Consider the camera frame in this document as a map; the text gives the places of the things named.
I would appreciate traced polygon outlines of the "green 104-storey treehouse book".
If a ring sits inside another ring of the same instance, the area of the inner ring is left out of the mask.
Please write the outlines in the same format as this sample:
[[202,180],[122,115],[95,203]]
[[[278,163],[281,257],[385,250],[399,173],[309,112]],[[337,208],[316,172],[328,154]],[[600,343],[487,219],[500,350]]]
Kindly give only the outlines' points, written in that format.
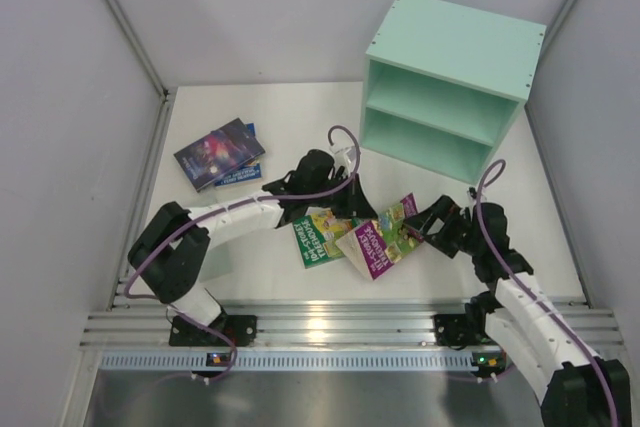
[[329,209],[295,220],[292,228],[304,268],[314,268],[343,258],[344,253],[336,242],[354,225],[354,221],[337,221]]

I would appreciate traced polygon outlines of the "purple 117-storey treehouse book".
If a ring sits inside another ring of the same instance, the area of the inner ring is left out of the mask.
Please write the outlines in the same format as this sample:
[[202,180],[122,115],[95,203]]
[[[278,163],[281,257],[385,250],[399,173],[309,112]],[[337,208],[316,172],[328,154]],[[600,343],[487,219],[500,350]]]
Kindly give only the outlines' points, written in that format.
[[374,281],[421,245],[404,226],[417,213],[414,195],[409,193],[376,219],[356,219],[354,228],[336,245],[358,272]]

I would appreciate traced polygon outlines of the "dark galaxy cover book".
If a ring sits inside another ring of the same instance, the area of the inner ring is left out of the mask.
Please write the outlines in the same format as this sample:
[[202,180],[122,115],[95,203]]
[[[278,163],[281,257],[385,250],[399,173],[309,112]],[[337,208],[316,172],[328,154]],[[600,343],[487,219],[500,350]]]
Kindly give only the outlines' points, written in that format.
[[248,125],[236,118],[174,153],[196,192],[221,181],[265,153]]

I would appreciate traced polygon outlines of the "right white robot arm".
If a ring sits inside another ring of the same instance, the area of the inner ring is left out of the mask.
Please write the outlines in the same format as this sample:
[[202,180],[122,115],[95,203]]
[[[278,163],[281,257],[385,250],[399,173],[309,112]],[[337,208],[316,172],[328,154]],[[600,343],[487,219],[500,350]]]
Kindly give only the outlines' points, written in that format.
[[511,246],[502,206],[461,207],[441,196],[407,218],[408,234],[453,258],[470,256],[486,291],[465,306],[470,333],[496,343],[533,390],[546,426],[630,426],[630,376],[586,344]]

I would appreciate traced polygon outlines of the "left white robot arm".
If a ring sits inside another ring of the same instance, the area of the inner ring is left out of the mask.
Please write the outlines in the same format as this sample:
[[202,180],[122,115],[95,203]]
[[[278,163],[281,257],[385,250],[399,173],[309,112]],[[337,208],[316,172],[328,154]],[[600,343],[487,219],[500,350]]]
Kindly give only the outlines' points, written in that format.
[[222,305],[200,280],[209,251],[255,231],[275,230],[307,214],[330,210],[338,219],[374,219],[359,179],[359,147],[310,150],[283,178],[235,201],[184,208],[164,204],[128,253],[133,273],[125,286],[146,287],[155,298],[199,328],[218,329],[226,319]]

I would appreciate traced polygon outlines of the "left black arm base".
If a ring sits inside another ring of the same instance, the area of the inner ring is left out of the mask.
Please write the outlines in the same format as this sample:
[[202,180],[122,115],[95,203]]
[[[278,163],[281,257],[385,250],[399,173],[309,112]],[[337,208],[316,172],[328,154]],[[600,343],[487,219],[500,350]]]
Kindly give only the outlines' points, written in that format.
[[228,343],[210,333],[216,331],[237,347],[247,347],[256,338],[257,320],[254,315],[224,314],[222,319],[208,326],[207,330],[197,327],[180,316],[171,322],[169,345],[172,347],[224,347]]

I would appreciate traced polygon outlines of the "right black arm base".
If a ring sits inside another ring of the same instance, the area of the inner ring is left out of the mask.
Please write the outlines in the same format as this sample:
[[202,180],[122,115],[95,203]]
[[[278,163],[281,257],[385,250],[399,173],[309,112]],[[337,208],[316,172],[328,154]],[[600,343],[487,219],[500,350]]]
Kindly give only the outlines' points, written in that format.
[[440,313],[433,317],[436,344],[461,351],[467,347],[489,345],[486,317],[501,305],[492,298],[477,296],[464,304],[462,313]]

